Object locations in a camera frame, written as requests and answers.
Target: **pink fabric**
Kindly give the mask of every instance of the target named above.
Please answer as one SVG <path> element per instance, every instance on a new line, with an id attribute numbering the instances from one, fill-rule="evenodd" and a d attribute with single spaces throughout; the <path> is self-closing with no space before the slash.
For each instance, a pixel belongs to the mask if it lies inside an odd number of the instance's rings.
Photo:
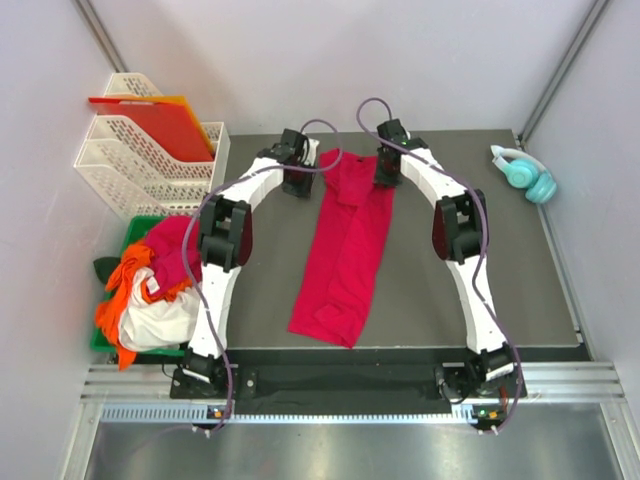
<path id="1" fill-rule="evenodd" d="M 337 150 L 320 156 L 325 167 Z M 345 153 L 325 174 L 316 234 L 289 331 L 352 348 L 364 328 L 395 189 L 374 186 L 376 158 Z"/>
<path id="2" fill-rule="evenodd" d="M 144 244 L 153 250 L 151 270 L 160 289 L 149 292 L 154 297 L 163 295 L 167 290 L 182 283 L 187 278 L 187 272 L 182 264 L 181 248 L 182 239 L 191 217 L 175 216 L 167 217 L 153 227 L 144 239 Z M 200 266 L 200 252 L 198 251 L 198 222 L 191 232 L 187 245 L 187 258 L 189 266 L 196 280 L 202 280 L 202 268 Z"/>

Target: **light blue headphones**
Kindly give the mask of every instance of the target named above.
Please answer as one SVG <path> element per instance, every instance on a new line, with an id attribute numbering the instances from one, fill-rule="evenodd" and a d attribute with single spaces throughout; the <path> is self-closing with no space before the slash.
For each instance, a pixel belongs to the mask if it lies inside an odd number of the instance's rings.
<path id="1" fill-rule="evenodd" d="M 558 184 L 542 163 L 531 155 L 515 148 L 503 148 L 491 145 L 493 164 L 507 177 L 509 185 L 526 188 L 525 198 L 530 202 L 542 204 L 551 200 L 558 190 Z M 507 162 L 503 157 L 514 160 Z"/>

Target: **green basket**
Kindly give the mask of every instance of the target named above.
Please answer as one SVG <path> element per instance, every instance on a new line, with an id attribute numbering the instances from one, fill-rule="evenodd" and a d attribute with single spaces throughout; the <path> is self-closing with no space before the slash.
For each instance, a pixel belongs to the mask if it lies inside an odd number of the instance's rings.
<path id="1" fill-rule="evenodd" d="M 129 224 L 127 235 L 124 237 L 124 244 L 122 245 L 122 254 L 126 248 L 132 243 L 144 238 L 149 230 L 155 227 L 158 223 L 164 220 L 165 217 L 134 217 Z M 113 294 L 106 293 L 105 300 L 109 300 Z M 109 341 L 102 334 L 99 328 L 95 328 L 93 335 L 91 335 L 91 349 L 97 352 L 115 353 L 116 348 L 109 343 Z M 184 350 L 168 349 L 168 348 L 156 348 L 155 350 L 149 350 L 148 352 L 138 352 L 138 355 L 168 355 L 171 357 L 182 357 Z"/>

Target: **stacked white basket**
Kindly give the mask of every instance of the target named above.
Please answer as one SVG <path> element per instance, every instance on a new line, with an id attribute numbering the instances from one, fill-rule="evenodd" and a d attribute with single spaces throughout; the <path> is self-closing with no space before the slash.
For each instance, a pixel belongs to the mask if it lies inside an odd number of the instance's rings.
<path id="1" fill-rule="evenodd" d="M 140 73 L 116 73 L 105 95 L 162 94 Z M 215 147 L 215 162 L 184 163 L 128 117 L 97 115 L 74 167 L 124 220 L 136 215 L 188 214 L 213 185 L 222 183 L 229 156 L 224 124 L 210 122 L 202 127 Z"/>

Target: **white wall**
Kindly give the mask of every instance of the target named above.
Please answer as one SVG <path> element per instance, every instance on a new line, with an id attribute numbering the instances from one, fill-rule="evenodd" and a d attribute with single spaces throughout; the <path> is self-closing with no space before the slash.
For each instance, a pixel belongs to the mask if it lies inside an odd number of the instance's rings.
<path id="1" fill-rule="evenodd" d="M 371 95 L 411 129 L 518 130 L 591 1 L 93 3 L 130 69 L 239 134 L 356 131 Z"/>
<path id="2" fill-rule="evenodd" d="M 54 478 L 120 221 L 73 170 L 110 68 L 69 0 L 0 6 L 0 478 Z"/>
<path id="3" fill-rule="evenodd" d="M 640 423 L 640 2 L 616 0 L 530 141 L 560 190 L 549 204 L 597 353 Z"/>

